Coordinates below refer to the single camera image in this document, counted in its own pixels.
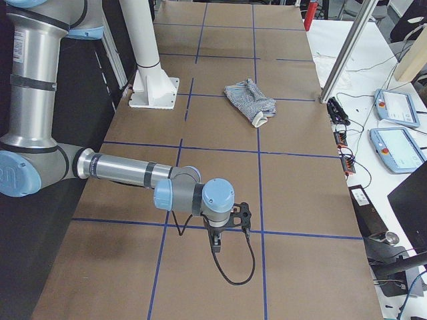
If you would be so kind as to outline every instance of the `black wire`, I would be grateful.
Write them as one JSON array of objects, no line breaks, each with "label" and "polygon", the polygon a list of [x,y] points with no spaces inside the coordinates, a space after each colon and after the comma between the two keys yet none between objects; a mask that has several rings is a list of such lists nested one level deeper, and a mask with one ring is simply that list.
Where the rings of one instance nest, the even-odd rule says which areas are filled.
[{"label": "black wire", "polygon": [[399,55],[399,54],[400,54],[400,55],[399,55],[399,58],[398,58],[398,61],[399,61],[399,60],[400,60],[400,57],[402,56],[403,51],[405,51],[407,48],[410,48],[410,47],[412,46],[412,44],[410,44],[410,45],[409,45],[409,47],[405,48],[405,46],[406,46],[406,41],[405,41],[405,44],[404,44],[404,46],[403,46],[403,49],[402,49],[401,51],[397,52],[397,54],[395,54],[395,55],[391,56],[390,58],[388,58],[387,60],[385,60],[385,61],[383,61],[383,62],[381,62],[381,63],[377,63],[376,65],[373,65],[373,66],[371,66],[371,67],[369,67],[369,68],[363,68],[363,69],[359,69],[359,70],[347,70],[347,72],[359,72],[359,71],[371,70],[371,69],[373,69],[373,68],[375,68],[375,67],[377,67],[377,66],[379,66],[379,65],[382,65],[382,64],[386,63],[387,61],[389,61],[389,60],[393,59],[396,55]]},{"label": "black wire", "polygon": [[[384,82],[384,84],[381,86],[381,88],[383,88],[383,86],[385,86],[385,84],[388,82],[388,85],[390,84],[390,81],[391,81],[391,78],[393,77],[393,71],[395,70],[395,68],[397,68],[397,66],[398,66],[398,63],[397,64],[395,64],[395,66],[390,70],[390,73],[388,74],[388,77],[387,77],[387,79],[386,79],[386,82]],[[373,102],[373,104],[372,104],[372,106],[371,106],[371,109],[369,110],[369,113],[368,113],[368,116],[366,117],[366,119],[365,119],[365,122],[363,123],[363,130],[362,130],[362,132],[360,133],[360,136],[359,136],[359,138],[358,138],[358,142],[357,142],[357,144],[356,144],[356,152],[354,153],[354,155],[357,155],[358,154],[358,152],[359,152],[359,143],[360,143],[360,140],[361,140],[361,138],[362,138],[362,134],[363,134],[363,132],[365,131],[365,125],[367,124],[367,122],[368,122],[368,120],[369,120],[369,116],[371,116],[371,113],[372,113],[372,110],[374,110],[374,106],[375,106],[375,102],[376,102],[376,100],[377,100],[377,98],[378,98],[378,96],[379,96],[379,94],[380,94],[380,90],[378,91],[378,93],[374,96],[374,102]]]},{"label": "black wire", "polygon": [[419,132],[419,133],[422,133],[424,135],[427,135],[427,132],[424,132],[424,131],[421,131],[421,130],[418,130],[418,129],[415,129],[415,128],[409,128],[409,129],[414,130],[414,131]]},{"label": "black wire", "polygon": [[177,219],[176,219],[175,212],[174,212],[173,210],[171,210],[171,212],[172,212],[173,220],[175,221],[176,229],[178,230],[178,235],[181,237],[181,236],[184,234],[184,232],[185,232],[185,228],[187,227],[187,225],[188,225],[189,221],[191,220],[191,218],[193,217],[193,215],[189,215],[189,216],[188,216],[188,218],[187,218],[187,220],[185,221],[184,226],[182,227],[182,230],[181,230],[181,229],[179,228],[179,225],[178,225],[178,221],[177,221]]},{"label": "black wire", "polygon": [[[209,237],[209,241],[210,241],[210,233],[211,233],[211,227],[209,224],[209,219],[205,216],[205,215],[201,215],[203,217],[203,219],[205,220],[205,225],[207,228],[207,236]],[[254,250],[252,250],[252,246],[249,240],[249,235],[245,235],[246,238],[246,243],[248,244],[248,248],[249,251],[251,253],[252,256],[252,270],[251,273],[249,274],[249,277],[242,281],[242,282],[234,282],[232,280],[230,280],[229,277],[227,277],[227,275],[224,273],[224,270],[221,268],[220,262],[218,261],[218,258],[216,257],[216,253],[215,251],[211,248],[211,252],[212,252],[212,257],[213,260],[215,261],[215,265],[218,268],[218,271],[221,273],[222,277],[230,284],[230,285],[245,285],[246,283],[248,283],[249,281],[251,281],[252,277],[254,276],[255,273],[255,266],[256,266],[256,262],[255,262],[255,255],[254,255]]]},{"label": "black wire", "polygon": [[362,130],[365,130],[365,127],[363,125],[361,125],[359,122],[354,121],[354,120],[352,120],[350,118],[348,118],[348,120],[350,120],[351,122],[354,122],[355,124],[359,125],[362,128]]},{"label": "black wire", "polygon": [[357,163],[359,166],[361,166],[363,169],[365,169],[366,172],[369,174],[369,183],[367,184],[367,186],[362,187],[363,189],[367,189],[371,185],[371,182],[372,182],[371,172],[369,172],[369,170],[367,170],[367,168],[364,165],[362,165],[360,162],[357,162],[356,160],[354,160],[354,162]]},{"label": "black wire", "polygon": [[347,95],[351,98],[361,98],[361,97],[374,97],[374,95],[349,95],[348,93],[338,92],[336,95]]},{"label": "black wire", "polygon": [[395,87],[395,88],[393,88],[393,89],[390,89],[391,91],[393,91],[393,90],[396,90],[396,89],[399,89],[400,87],[403,87],[404,85],[407,85],[407,84],[409,84],[410,82],[407,82],[407,83],[404,83],[403,85],[399,85],[399,86],[397,86],[397,87]]},{"label": "black wire", "polygon": [[111,182],[117,183],[118,185],[127,185],[128,187],[138,187],[138,188],[144,188],[144,186],[142,185],[131,185],[130,183],[124,183],[124,182],[119,182],[119,181],[112,181]]}]

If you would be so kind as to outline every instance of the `white pole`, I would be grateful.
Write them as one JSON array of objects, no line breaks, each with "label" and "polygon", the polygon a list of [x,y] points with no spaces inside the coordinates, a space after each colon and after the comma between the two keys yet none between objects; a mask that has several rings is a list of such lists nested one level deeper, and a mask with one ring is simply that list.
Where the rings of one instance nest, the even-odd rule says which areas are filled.
[{"label": "white pole", "polygon": [[131,107],[173,109],[179,79],[161,68],[148,0],[120,0],[137,63]]}]

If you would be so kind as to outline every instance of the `blue grid line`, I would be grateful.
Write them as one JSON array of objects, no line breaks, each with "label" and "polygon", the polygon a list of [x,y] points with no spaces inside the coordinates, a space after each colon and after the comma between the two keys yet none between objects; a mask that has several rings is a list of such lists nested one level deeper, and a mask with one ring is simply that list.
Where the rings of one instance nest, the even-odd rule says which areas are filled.
[{"label": "blue grid line", "polygon": [[[82,222],[97,222],[97,223],[116,223],[119,225],[146,225],[150,227],[171,227],[175,228],[176,226],[171,223],[156,223],[156,222],[144,222],[144,221],[130,221],[130,220],[115,220],[115,219],[97,219],[97,218],[72,218],[72,221],[82,221]],[[204,230],[205,227],[201,225],[187,225],[187,229],[198,229]],[[226,231],[231,232],[242,232],[241,229],[230,229],[227,228]],[[295,233],[295,232],[286,232],[286,231],[269,231],[269,230],[251,230],[251,233],[264,234],[264,235],[285,235],[290,237],[310,237],[310,238],[327,238],[327,239],[344,239],[344,240],[363,240],[362,237],[353,237],[347,235],[323,235],[319,233]]]},{"label": "blue grid line", "polygon": [[150,143],[134,143],[134,142],[115,142],[115,141],[104,141],[104,143],[110,145],[135,145],[141,147],[165,147],[172,149],[184,149],[184,150],[203,150],[203,151],[223,151],[223,152],[234,152],[234,153],[255,153],[262,155],[289,155],[291,157],[312,157],[312,158],[327,158],[327,159],[339,159],[338,155],[309,155],[304,153],[289,153],[289,152],[275,152],[275,151],[255,151],[255,150],[237,150],[237,149],[215,149],[205,147],[190,147],[185,145],[156,145]]},{"label": "blue grid line", "polygon": [[159,55],[178,55],[184,57],[195,57],[195,55],[189,55],[187,53],[159,53]]},{"label": "blue grid line", "polygon": [[159,55],[175,55],[184,57],[205,57],[205,58],[224,58],[224,59],[253,59],[254,57],[234,57],[231,55],[189,55],[187,53],[159,53]]},{"label": "blue grid line", "polygon": [[254,5],[252,5],[252,34],[254,36],[254,71],[255,71],[255,83],[258,82],[257,80],[257,72],[256,72],[256,36],[255,36],[255,11],[254,11]]},{"label": "blue grid line", "polygon": [[204,95],[203,93],[193,93],[194,97],[226,98],[225,95]]},{"label": "blue grid line", "polygon": [[321,234],[317,234],[317,233],[294,233],[294,232],[281,232],[281,231],[264,231],[264,234],[266,234],[266,235],[290,235],[290,236],[294,236],[294,237],[363,240],[362,237],[353,237],[353,236],[347,236],[347,235],[321,235]]},{"label": "blue grid line", "polygon": [[282,30],[282,31],[304,31],[304,32],[306,32],[306,30],[304,30],[304,29],[292,29],[292,28],[267,28],[267,27],[258,27],[256,29],[260,29],[260,30]]},{"label": "blue grid line", "polygon": [[261,166],[261,137],[260,128],[257,131],[258,144],[258,185],[260,188],[260,220],[261,220],[261,253],[262,253],[262,288],[264,295],[264,320],[268,320],[267,304],[267,274],[266,274],[266,244],[264,240],[264,202],[262,197],[262,166]]},{"label": "blue grid line", "polygon": [[312,62],[313,60],[306,60],[306,59],[276,59],[277,61],[292,61],[292,62]]},{"label": "blue grid line", "polygon": [[294,99],[294,98],[273,98],[278,101],[303,101],[303,102],[316,102],[315,99]]},{"label": "blue grid line", "polygon": [[[182,27],[209,27],[209,28],[233,28],[233,29],[253,29],[254,27],[238,27],[238,26],[225,26],[225,25],[192,25],[185,23],[158,23],[154,22],[154,25],[180,25]],[[267,27],[256,27],[255,29],[261,30],[282,30],[282,31],[306,31],[304,29],[292,29],[292,28],[267,28]]]},{"label": "blue grid line", "polygon": [[186,149],[186,150],[203,150],[203,151],[223,151],[223,152],[234,152],[234,153],[258,153],[257,151],[251,151],[251,150],[212,149],[212,148],[186,147],[186,146],[183,146],[182,149]]},{"label": "blue grid line", "polygon": [[229,25],[205,25],[205,27],[209,28],[232,28],[232,29],[252,29],[252,27],[234,27]]},{"label": "blue grid line", "polygon": [[189,95],[187,100],[187,109],[185,110],[185,117],[184,117],[185,122],[187,122],[189,102],[191,101],[191,93],[193,92],[193,84],[194,84],[194,78],[191,78],[191,85],[189,86]]},{"label": "blue grid line", "polygon": [[182,27],[201,27],[201,25],[192,25],[185,23],[162,23],[162,22],[153,22],[153,25],[179,25]]},{"label": "blue grid line", "polygon": [[[189,95],[189,93],[178,93],[178,95]],[[212,97],[212,98],[226,98],[225,95],[205,95],[203,93],[192,93],[193,97]],[[301,101],[301,102],[316,102],[315,99],[299,99],[299,98],[273,98],[278,101]]]},{"label": "blue grid line", "polygon": [[163,255],[163,248],[165,245],[165,238],[166,238],[166,231],[167,231],[166,223],[167,223],[168,219],[169,219],[169,212],[166,213],[165,225],[163,227],[163,235],[161,236],[160,250],[159,250],[159,255],[157,256],[157,266],[155,268],[153,288],[151,289],[151,297],[149,300],[149,309],[148,309],[148,314],[147,314],[147,320],[151,320],[151,315],[153,313],[155,290],[157,289],[157,280],[159,278],[161,256]]},{"label": "blue grid line", "polygon": [[199,59],[200,44],[201,44],[201,37],[202,37],[202,35],[203,35],[203,26],[205,25],[206,12],[207,12],[207,5],[208,5],[208,3],[206,3],[206,6],[205,6],[205,13],[203,14],[203,21],[201,22],[201,30],[200,30],[199,44],[198,44],[198,46],[197,46],[197,53],[196,53],[195,61],[194,61],[194,63],[195,63],[195,64],[197,64],[197,60]]},{"label": "blue grid line", "polygon": [[[176,164],[175,164],[176,167],[179,165],[179,158],[181,157],[182,140],[183,139],[181,138],[181,140],[179,142],[179,149],[178,149],[178,154],[177,154],[177,157],[176,157]],[[151,290],[151,298],[150,298],[150,301],[149,301],[149,309],[148,309],[148,314],[147,314],[147,320],[151,320],[151,314],[153,312],[155,290],[157,288],[157,280],[159,279],[161,256],[163,255],[163,248],[165,246],[166,231],[167,231],[167,222],[168,221],[169,221],[169,211],[166,212],[165,223],[163,225],[163,235],[161,236],[161,244],[160,244],[159,256],[157,258],[157,267],[155,268],[153,289]]]}]

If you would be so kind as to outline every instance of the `white pillar base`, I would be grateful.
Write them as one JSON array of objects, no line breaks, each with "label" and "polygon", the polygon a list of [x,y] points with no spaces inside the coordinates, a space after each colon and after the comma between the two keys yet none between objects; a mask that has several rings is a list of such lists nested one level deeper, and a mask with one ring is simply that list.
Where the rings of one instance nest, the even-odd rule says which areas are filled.
[{"label": "white pillar base", "polygon": [[145,79],[143,79],[141,73],[137,70],[129,106],[150,109],[173,109],[177,97],[179,79],[168,77],[163,69],[160,69],[160,73],[161,84],[159,85],[158,75],[155,77],[157,78],[156,80],[152,79],[150,81],[149,75],[146,75]]}]

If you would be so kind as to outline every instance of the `white desk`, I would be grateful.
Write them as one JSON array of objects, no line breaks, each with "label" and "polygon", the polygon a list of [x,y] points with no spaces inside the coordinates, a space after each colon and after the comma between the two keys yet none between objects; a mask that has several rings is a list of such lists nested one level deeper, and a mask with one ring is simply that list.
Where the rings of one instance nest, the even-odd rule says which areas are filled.
[{"label": "white desk", "polygon": [[[347,21],[321,21],[315,20],[308,32],[308,40],[313,55],[325,55],[337,57],[341,46],[350,30],[352,22]],[[385,61],[393,56],[387,42],[381,35],[375,23],[369,23],[356,48],[354,49],[350,60],[347,63],[347,70],[359,70],[369,68],[377,63]],[[381,64],[371,70],[349,72],[352,88],[351,89],[335,89],[333,96],[339,92],[350,95],[373,95],[378,88],[386,88],[386,79],[390,71],[396,65],[395,58]],[[391,79],[389,89],[393,89],[404,83],[397,82],[394,78]],[[411,84],[404,85],[397,91],[410,93],[419,111],[425,111],[426,108],[416,94]],[[375,110],[370,113],[373,97],[353,98],[345,95],[338,95],[342,107],[348,114],[348,117],[354,121],[363,124],[369,115],[365,125],[365,130],[360,138],[356,160],[363,164],[372,174],[372,182],[366,189],[366,192],[373,202],[375,208],[379,212],[381,218],[389,228],[389,230],[398,234],[400,242],[398,245],[405,248],[411,248],[408,238],[405,236],[392,208],[388,202],[387,195],[401,183],[409,175],[393,175],[385,168],[375,153],[375,150],[369,141],[368,130],[377,127],[397,127],[398,125],[387,121],[379,121]],[[427,115],[419,115],[421,131],[427,132]],[[360,126],[352,123],[348,129],[361,130]],[[410,131],[420,147],[427,146],[427,135]],[[348,132],[347,140],[349,147],[356,152],[356,144],[360,134],[354,131]],[[348,186],[359,185],[365,186],[369,182],[369,176],[363,168],[356,165],[357,174],[351,175],[348,178]],[[414,255],[414,251],[409,251],[409,255]],[[403,304],[404,296],[385,297],[381,289],[377,287],[378,299],[385,318],[395,319],[398,314],[398,308]],[[406,305],[402,319],[410,319],[411,316],[427,318],[427,294],[422,298],[410,298]],[[385,305],[391,305],[393,308],[385,308]]]}]

